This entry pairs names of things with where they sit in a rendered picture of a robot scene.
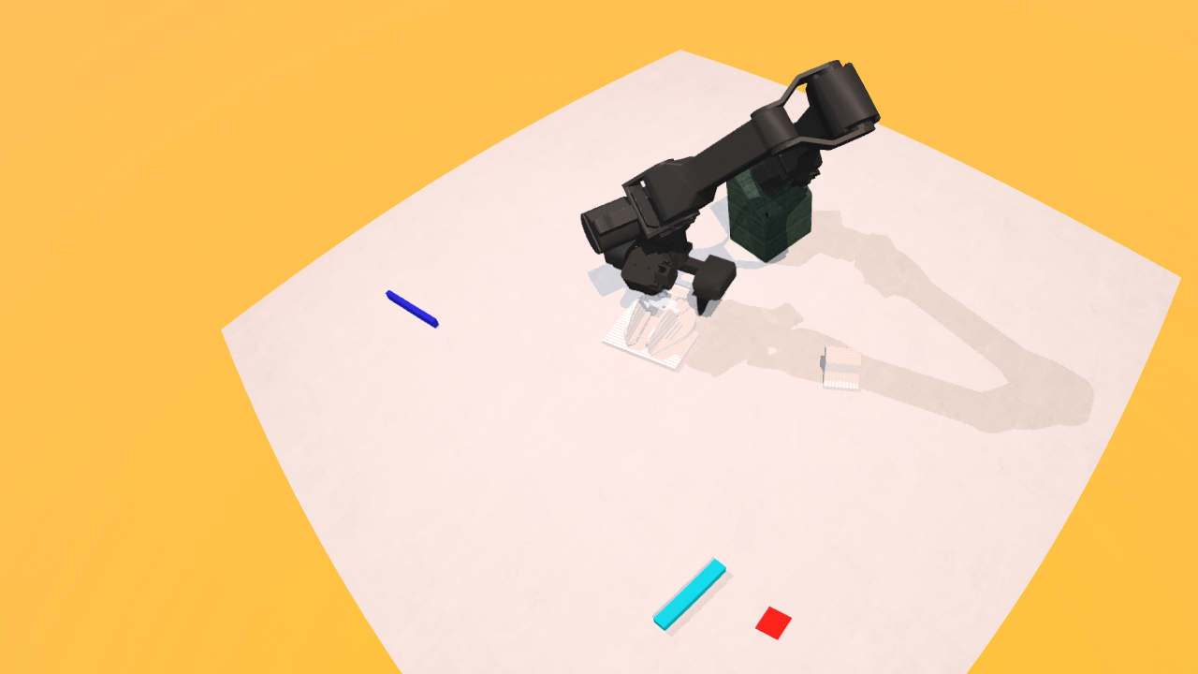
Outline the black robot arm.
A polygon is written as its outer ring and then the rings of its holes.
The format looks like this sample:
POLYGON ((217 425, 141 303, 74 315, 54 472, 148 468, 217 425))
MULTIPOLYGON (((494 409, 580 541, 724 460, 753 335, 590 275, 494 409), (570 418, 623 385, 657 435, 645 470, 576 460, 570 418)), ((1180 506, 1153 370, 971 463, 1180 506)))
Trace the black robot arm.
POLYGON ((866 136, 881 121, 855 66, 843 66, 837 59, 797 74, 782 99, 750 116, 750 121, 700 154, 665 159, 625 181, 622 186, 627 198, 580 215, 595 255, 635 239, 635 249, 621 271, 628 287, 655 296, 674 286, 674 249, 645 242, 645 235, 647 239, 658 235, 664 238, 691 225, 726 181, 749 169, 766 195, 788 183, 803 188, 821 175, 821 150, 841 148, 845 142, 866 136), (783 104, 805 81, 810 107, 793 125, 783 104))

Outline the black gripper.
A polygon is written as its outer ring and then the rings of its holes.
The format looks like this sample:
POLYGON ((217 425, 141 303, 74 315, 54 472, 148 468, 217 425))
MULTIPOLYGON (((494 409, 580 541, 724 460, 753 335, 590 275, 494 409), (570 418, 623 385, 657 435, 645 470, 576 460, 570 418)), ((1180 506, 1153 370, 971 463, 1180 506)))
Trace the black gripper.
MULTIPOLYGON (((689 225, 690 226, 690 225, 689 225)), ((728 259, 709 255, 704 261, 698 259, 689 257, 689 253, 692 251, 692 242, 686 242, 686 230, 689 226, 683 227, 674 233, 668 236, 653 236, 653 238, 647 239, 645 235, 645 242, 649 242, 662 247, 664 249, 674 249, 678 256, 677 271, 683 271, 689 274, 694 274, 692 279, 692 296, 697 297, 697 310, 700 315, 704 312, 708 300, 721 300, 726 290, 736 281, 737 266, 736 261, 728 259), (659 242, 659 243, 658 243, 659 242), (661 242, 668 242, 664 244, 661 242)), ((604 251, 605 263, 612 265, 615 268, 623 271, 623 266, 627 263, 627 259, 633 254, 635 249, 635 239, 633 242, 627 242, 624 245, 618 245, 610 251, 604 251)))

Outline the red square tile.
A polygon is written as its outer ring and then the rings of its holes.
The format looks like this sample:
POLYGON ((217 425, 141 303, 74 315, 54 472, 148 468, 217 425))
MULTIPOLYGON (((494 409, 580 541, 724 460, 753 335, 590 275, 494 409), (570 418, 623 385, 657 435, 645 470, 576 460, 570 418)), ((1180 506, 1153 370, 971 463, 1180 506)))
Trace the red square tile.
POLYGON ((762 617, 762 619, 754 627, 754 630, 758 630, 763 633, 767 633, 772 638, 778 639, 782 634, 783 627, 786 627, 787 624, 791 623, 791 619, 792 619, 791 617, 783 615, 781 611, 776 611, 769 607, 766 611, 766 617, 762 617))

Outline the cyan flat bar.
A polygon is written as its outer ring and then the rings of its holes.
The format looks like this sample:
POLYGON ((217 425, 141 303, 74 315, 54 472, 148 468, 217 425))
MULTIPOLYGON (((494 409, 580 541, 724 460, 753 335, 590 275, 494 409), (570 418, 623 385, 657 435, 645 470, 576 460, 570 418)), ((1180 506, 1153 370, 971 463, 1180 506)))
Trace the cyan flat bar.
POLYGON ((671 624, 676 623, 683 615, 684 611, 692 608, 694 601, 700 600, 702 594, 708 591, 709 585, 716 583, 716 579, 722 578, 724 572, 726 572, 726 566, 722 563, 716 559, 710 561, 704 567, 704 571, 697 576, 697 579, 692 579, 692 583, 689 583, 683 593, 678 593, 678 596, 660 611, 653 618, 653 621, 666 631, 671 624))

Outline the dark blue rectangular bar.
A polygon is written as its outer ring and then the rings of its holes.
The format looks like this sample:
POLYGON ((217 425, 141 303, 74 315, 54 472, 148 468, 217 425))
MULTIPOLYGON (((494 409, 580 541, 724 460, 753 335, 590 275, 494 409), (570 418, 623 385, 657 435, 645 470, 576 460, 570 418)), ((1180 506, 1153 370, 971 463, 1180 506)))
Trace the dark blue rectangular bar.
POLYGON ((431 324, 434 328, 438 326, 436 318, 432 318, 432 316, 429 315, 429 312, 420 310, 420 308, 415 306, 415 304, 411 304, 409 300, 405 300, 401 295, 394 295, 392 293, 391 290, 387 291, 386 295, 387 299, 393 300, 395 304, 398 304, 398 306, 403 306, 403 310, 412 312, 412 315, 415 315, 416 318, 422 318, 422 321, 424 321, 425 324, 431 324))

